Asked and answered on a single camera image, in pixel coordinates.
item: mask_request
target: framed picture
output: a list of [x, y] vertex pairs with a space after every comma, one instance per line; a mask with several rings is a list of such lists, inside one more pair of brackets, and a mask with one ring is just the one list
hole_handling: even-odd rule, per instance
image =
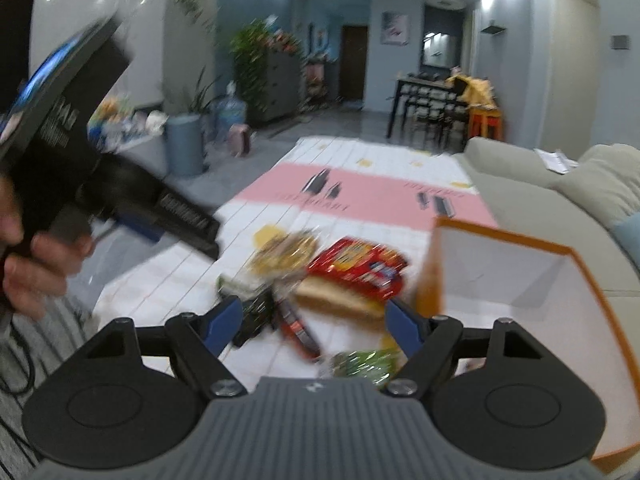
[[382, 13], [382, 44], [409, 44], [409, 16], [407, 14]]

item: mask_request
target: water bottle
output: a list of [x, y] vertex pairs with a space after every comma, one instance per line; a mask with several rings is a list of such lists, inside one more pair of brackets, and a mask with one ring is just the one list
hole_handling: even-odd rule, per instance
[[218, 133], [216, 142], [226, 142], [234, 124], [246, 122], [246, 103], [236, 97], [236, 83], [226, 86], [226, 97], [218, 105]]

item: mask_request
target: blue pillow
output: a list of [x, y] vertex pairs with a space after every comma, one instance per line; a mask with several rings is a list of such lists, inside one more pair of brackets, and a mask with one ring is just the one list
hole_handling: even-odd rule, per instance
[[611, 234], [640, 270], [640, 211], [616, 224]]

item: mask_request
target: orange stool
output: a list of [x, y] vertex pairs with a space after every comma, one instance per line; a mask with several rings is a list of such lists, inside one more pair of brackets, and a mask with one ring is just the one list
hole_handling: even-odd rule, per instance
[[492, 139], [503, 140], [502, 138], [502, 112], [497, 108], [487, 110], [486, 108], [469, 108], [469, 138], [489, 137], [489, 126], [494, 130]]

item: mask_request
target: open box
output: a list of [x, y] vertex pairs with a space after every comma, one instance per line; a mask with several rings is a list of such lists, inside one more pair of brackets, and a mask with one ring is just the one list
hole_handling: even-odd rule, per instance
[[608, 473], [640, 449], [640, 372], [600, 287], [570, 247], [439, 218], [417, 284], [417, 311], [491, 328], [511, 317], [604, 404], [593, 463]]

